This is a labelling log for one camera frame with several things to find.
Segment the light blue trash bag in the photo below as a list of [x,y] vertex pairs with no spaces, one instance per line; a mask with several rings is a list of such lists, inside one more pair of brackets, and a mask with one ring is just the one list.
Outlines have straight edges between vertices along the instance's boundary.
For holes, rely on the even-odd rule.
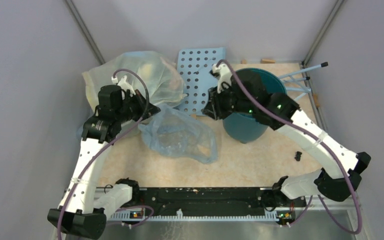
[[166,157],[202,164],[218,160],[216,134],[208,125],[165,103],[158,107],[160,112],[138,126],[146,146]]

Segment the teal plastic trash bin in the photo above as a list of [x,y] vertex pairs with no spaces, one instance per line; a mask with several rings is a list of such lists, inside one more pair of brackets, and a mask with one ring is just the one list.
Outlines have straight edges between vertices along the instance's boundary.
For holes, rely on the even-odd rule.
[[[262,83],[265,85],[268,93],[286,93],[287,90],[281,80],[267,70],[260,68],[248,67],[242,68],[236,71],[239,76],[244,75],[248,72],[257,73]],[[258,123],[254,118],[249,115],[243,115],[233,113],[229,117],[222,121],[224,130],[226,133],[233,138],[247,144],[257,140],[267,130],[268,126]]]

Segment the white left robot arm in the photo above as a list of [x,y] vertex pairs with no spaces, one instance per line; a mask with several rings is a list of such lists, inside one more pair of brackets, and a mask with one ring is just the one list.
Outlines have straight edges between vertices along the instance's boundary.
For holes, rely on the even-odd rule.
[[95,199],[97,180],[114,143],[159,112],[150,103],[147,89],[141,93],[114,84],[101,87],[98,105],[83,124],[80,152],[68,188],[58,207],[47,213],[59,240],[62,234],[97,240],[119,207],[134,207],[140,202],[134,182],[117,183],[108,194]]

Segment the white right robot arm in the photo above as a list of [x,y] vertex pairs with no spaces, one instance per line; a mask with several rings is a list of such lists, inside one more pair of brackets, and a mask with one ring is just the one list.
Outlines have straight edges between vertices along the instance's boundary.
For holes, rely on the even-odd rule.
[[214,120],[234,114],[249,117],[293,140],[321,165],[321,169],[299,176],[283,176],[273,185],[273,200],[287,206],[293,199],[321,195],[343,202],[353,195],[368,167],[371,156],[353,152],[319,128],[304,110],[282,92],[269,93],[255,71],[232,73],[220,66],[209,72],[217,85],[208,91],[202,112]]

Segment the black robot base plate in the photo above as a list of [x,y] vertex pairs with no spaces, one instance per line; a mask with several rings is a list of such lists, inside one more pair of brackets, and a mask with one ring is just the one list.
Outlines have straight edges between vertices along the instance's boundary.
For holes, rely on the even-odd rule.
[[134,190],[124,207],[146,205],[156,217],[178,210],[186,217],[245,217],[306,204],[302,197],[289,199],[270,187],[148,187]]

